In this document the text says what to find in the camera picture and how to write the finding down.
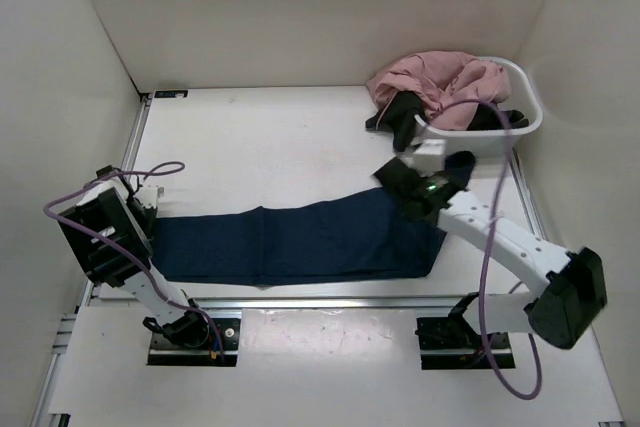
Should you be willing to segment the dark blue denim trousers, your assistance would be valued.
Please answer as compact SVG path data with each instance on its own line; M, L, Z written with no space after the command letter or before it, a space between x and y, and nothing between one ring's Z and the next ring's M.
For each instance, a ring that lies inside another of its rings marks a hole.
M172 282L286 286L427 276L446 234L424 219L426 179L399 158L376 188L299 208L160 218L154 266Z

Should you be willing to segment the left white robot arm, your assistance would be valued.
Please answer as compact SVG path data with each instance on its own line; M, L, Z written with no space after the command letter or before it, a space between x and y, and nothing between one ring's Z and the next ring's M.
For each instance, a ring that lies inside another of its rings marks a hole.
M152 263L162 189L142 182L183 169L182 162L164 162L149 172L108 165L80 191L47 204L44 212L58 222L89 281L121 289L148 309L146 329L178 348L216 348L213 321Z

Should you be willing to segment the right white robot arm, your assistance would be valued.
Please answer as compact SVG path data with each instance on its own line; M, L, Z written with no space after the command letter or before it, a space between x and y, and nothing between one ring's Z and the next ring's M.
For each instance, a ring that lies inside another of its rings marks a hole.
M458 345L470 347L484 335L530 333L569 350L606 306L602 259L593 250L571 252L497 217L448 171L421 176L394 158L374 176L410 219L488 252L526 288L465 296L448 315Z

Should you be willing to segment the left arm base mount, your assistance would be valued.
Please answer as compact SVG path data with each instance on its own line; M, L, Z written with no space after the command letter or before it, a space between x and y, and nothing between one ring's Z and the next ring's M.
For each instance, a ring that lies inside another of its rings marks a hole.
M241 337L239 311L222 313L212 320L213 331L206 320L187 313L185 320L174 322L175 329L163 329L154 317L145 317L143 326L151 332L147 364L162 367L235 367Z

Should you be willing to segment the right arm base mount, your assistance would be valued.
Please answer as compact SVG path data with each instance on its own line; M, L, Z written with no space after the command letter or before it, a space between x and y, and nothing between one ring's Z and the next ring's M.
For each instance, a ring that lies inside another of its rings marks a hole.
M477 297L477 293L463 297L445 316L416 319L414 334L423 371L492 369L479 332L463 318L466 308Z

